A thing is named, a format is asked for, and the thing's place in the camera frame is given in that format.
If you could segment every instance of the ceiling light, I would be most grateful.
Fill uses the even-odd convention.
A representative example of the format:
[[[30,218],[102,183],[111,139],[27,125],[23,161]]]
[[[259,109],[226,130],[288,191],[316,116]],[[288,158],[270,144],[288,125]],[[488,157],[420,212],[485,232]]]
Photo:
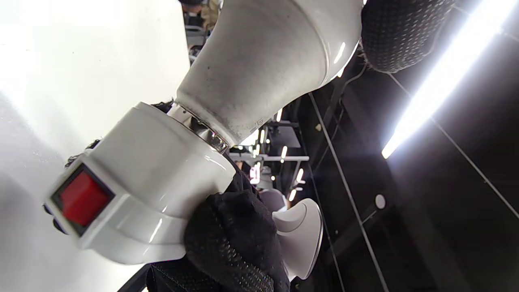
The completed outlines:
[[[300,182],[302,178],[303,178],[303,169],[300,168],[299,172],[297,173],[297,177],[295,178],[295,181]]]
[[[454,91],[463,76],[483,53],[517,0],[482,0],[436,64],[402,115],[393,136],[382,150],[388,158],[393,151],[431,117]]]
[[[283,146],[283,150],[281,150],[281,158],[282,159],[285,159],[287,150],[288,150],[288,147]]]
[[[296,190],[292,190],[292,192],[290,192],[290,196],[289,196],[289,201],[290,202],[294,200],[296,192],[297,192]]]
[[[261,130],[261,135],[259,136],[259,143],[263,144],[263,140],[265,140],[265,130]]]
[[[276,122],[279,122],[281,120],[281,115],[283,114],[283,108],[280,108],[278,111],[278,114],[276,115]]]

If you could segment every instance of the cable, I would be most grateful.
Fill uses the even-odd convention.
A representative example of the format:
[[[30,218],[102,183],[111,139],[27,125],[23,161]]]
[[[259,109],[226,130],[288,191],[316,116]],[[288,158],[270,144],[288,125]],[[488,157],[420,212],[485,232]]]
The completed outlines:
[[[332,134],[332,141],[335,138],[335,135],[337,134],[337,131],[340,130],[339,122],[343,118],[343,114],[344,114],[344,107],[341,107],[340,114],[339,114],[339,119],[337,119],[335,117],[335,115],[332,115],[332,118],[333,118],[333,120],[335,121],[335,124],[336,124],[335,129],[333,130],[333,134]],[[321,159],[319,159],[319,162],[316,165],[316,170],[319,169],[319,166],[321,166],[321,163],[324,160],[324,156],[328,153],[328,149],[329,149],[329,147],[328,147],[328,145],[326,145],[326,149],[324,149],[323,154],[321,155]]]
[[[298,128],[298,130],[299,130],[299,135],[301,137],[301,144],[303,145],[303,151],[305,151],[305,155],[308,156],[308,150],[306,149],[306,143],[304,142],[304,139],[303,139],[303,132],[301,132],[301,128]],[[323,207],[321,204],[321,197],[319,196],[319,192],[317,191],[316,181],[314,179],[312,166],[310,164],[308,164],[308,170],[310,171],[310,177],[312,178],[313,191],[316,194],[317,204],[319,205],[319,209],[323,210]],[[326,219],[324,218],[324,215],[322,216],[322,219],[323,219],[324,230],[326,231],[326,238],[328,238],[328,242],[330,243],[330,251],[332,252],[332,258],[333,258],[333,262],[335,264],[335,270],[337,271],[337,276],[339,277],[340,287],[343,292],[346,292],[346,289],[344,288],[343,277],[340,274],[339,263],[337,262],[337,256],[335,255],[335,249],[333,248],[332,238],[330,237],[330,232],[328,230],[328,225],[326,224]]]
[[[355,200],[353,199],[353,195],[351,194],[350,187],[348,185],[348,182],[346,181],[346,177],[344,175],[343,168],[340,165],[339,158],[337,157],[337,153],[335,152],[335,149],[332,145],[332,141],[330,140],[330,137],[328,136],[328,131],[326,130],[326,127],[324,126],[324,122],[321,117],[321,113],[319,113],[319,108],[317,107],[317,103],[316,103],[315,99],[313,98],[313,94],[311,92],[308,95],[310,95],[310,99],[312,100],[313,108],[316,111],[317,118],[319,119],[319,123],[321,123],[321,125],[322,125],[324,136],[326,137],[328,146],[330,147],[330,152],[332,153],[333,159],[335,160],[335,164],[337,165],[337,168],[339,170],[340,178],[343,181],[344,187],[346,188],[346,193],[348,194],[348,198],[350,200],[351,206],[353,207],[353,213],[355,214],[355,217],[357,219],[357,223],[359,224],[362,236],[364,237],[364,241],[366,242],[367,249],[370,252],[371,259],[373,261],[373,264],[375,265],[375,269],[377,270],[378,278],[380,280],[380,283],[382,284],[382,288],[384,289],[384,292],[389,292],[389,288],[387,286],[386,280],[384,279],[384,275],[382,274],[382,270],[380,269],[380,265],[378,264],[377,257],[375,256],[375,252],[373,251],[373,247],[371,246],[370,239],[367,237],[366,229],[364,228],[364,225],[362,224],[362,219],[360,218],[359,210],[357,209],[357,205],[355,204]]]
[[[393,81],[409,96],[409,97],[413,97],[411,95],[411,93],[405,89],[405,87],[390,73],[388,73],[389,77],[391,77],[391,79],[393,79]],[[429,118],[431,120],[431,122],[438,128],[438,130],[440,130],[440,132],[442,132],[445,137],[447,137],[447,139],[451,142],[452,145],[454,145],[454,147],[458,150],[458,152],[461,154],[461,156],[463,156],[467,162],[472,166],[472,168],[474,168],[474,170],[481,176],[481,178],[483,178],[483,180],[487,183],[487,185],[495,192],[495,194],[501,199],[501,201],[507,206],[507,208],[510,210],[510,212],[512,212],[514,214],[514,216],[519,219],[519,214],[517,213],[517,211],[514,209],[514,207],[508,202],[508,200],[501,194],[501,192],[499,192],[499,190],[494,186],[494,184],[492,184],[492,182],[486,177],[486,175],[478,168],[478,166],[476,165],[476,163],[474,163],[472,161],[472,159],[470,159],[470,157],[465,153],[465,151],[463,151],[463,149],[461,149],[461,147],[458,145],[458,143],[456,143],[454,141],[454,139],[452,139],[450,137],[450,135],[443,129],[442,126],[440,126],[440,124],[438,124],[438,122],[434,119],[434,118]]]
[[[344,90],[346,90],[346,86],[348,86],[348,84],[350,84],[351,82],[357,80],[360,78],[360,76],[362,76],[362,74],[364,74],[364,71],[366,71],[366,67],[367,67],[367,63],[364,63],[364,67],[362,67],[362,70],[360,71],[359,74],[357,74],[356,76],[350,78],[348,81],[346,81],[343,85],[343,88],[342,90],[340,91],[340,96],[343,96],[344,94]]]
[[[350,84],[351,82],[359,79],[362,74],[364,74],[364,71],[366,70],[367,68],[367,63],[364,64],[364,66],[362,67],[362,70],[360,71],[359,74],[357,74],[356,76],[350,78],[349,80],[347,80],[344,84],[343,84],[343,88],[342,90],[340,91],[340,96],[342,97],[344,95],[344,90],[346,90],[346,86],[348,86],[348,84]],[[335,138],[335,134],[337,134],[337,129],[339,128],[339,123],[340,123],[340,120],[343,118],[343,113],[344,113],[344,107],[342,107],[341,111],[340,111],[340,115],[339,115],[339,120],[337,120],[337,118],[333,115],[332,113],[332,117],[334,118],[335,120],[335,123],[337,124],[337,126],[335,127],[335,130],[333,131],[333,134],[332,134],[332,140]],[[319,162],[317,163],[317,166],[315,167],[315,169],[317,170],[319,168],[319,166],[321,165],[323,159],[324,159],[324,156],[328,153],[328,149],[329,147],[326,146],[326,149],[324,149],[324,152],[323,154],[321,155],[321,159],[319,159]]]

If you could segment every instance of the black ceiling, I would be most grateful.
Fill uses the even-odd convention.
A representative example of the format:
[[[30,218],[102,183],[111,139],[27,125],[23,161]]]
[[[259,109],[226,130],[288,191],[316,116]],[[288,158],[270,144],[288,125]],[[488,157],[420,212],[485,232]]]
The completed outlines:
[[[457,6],[470,12],[474,3],[459,1]],[[504,27],[511,36],[519,36],[518,11]],[[411,95],[466,17],[451,11],[434,52],[394,75]],[[300,124],[303,145],[291,155],[310,156],[303,167],[313,179],[306,177],[308,183],[296,200],[311,197],[320,202],[327,234],[312,276],[296,281],[293,288],[518,291],[519,218],[510,207],[519,208],[519,42],[496,36],[435,114],[440,127],[427,122],[388,160],[380,152],[410,97],[390,76],[370,69],[341,95],[346,80],[363,66],[362,58],[354,58],[342,78],[313,92],[313,98],[358,214],[366,219],[362,226],[373,252],[323,130],[316,129],[319,119],[311,97],[302,96],[287,109],[290,120]],[[374,212],[377,194],[383,194],[388,205]]]

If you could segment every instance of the white housing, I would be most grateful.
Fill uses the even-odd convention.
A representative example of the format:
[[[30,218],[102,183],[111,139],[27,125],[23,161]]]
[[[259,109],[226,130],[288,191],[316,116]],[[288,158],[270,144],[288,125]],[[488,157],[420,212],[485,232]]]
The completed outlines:
[[[238,144],[344,68],[361,9],[362,0],[225,0],[175,102]]]

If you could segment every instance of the white surface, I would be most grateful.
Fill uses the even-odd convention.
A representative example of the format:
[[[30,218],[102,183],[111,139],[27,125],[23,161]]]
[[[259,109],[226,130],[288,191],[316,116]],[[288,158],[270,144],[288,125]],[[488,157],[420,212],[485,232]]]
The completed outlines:
[[[112,292],[138,270],[77,250],[41,203],[66,157],[137,101],[174,95],[189,67],[180,10],[167,0],[1,1],[1,291]]]
[[[323,234],[319,206],[309,198],[284,212],[272,213],[290,281],[306,279],[317,259]]]
[[[449,97],[500,31],[515,5],[517,0],[501,0],[498,5],[495,0],[481,1],[411,100],[382,150],[384,158],[414,134]]]
[[[115,197],[78,237],[50,197],[81,164]],[[184,125],[139,103],[78,157],[49,191],[46,204],[82,249],[124,264],[175,260],[185,255],[184,230],[195,207],[224,192],[235,173]]]
[[[238,144],[337,75],[357,47],[361,9],[360,0],[226,0],[176,102]]]

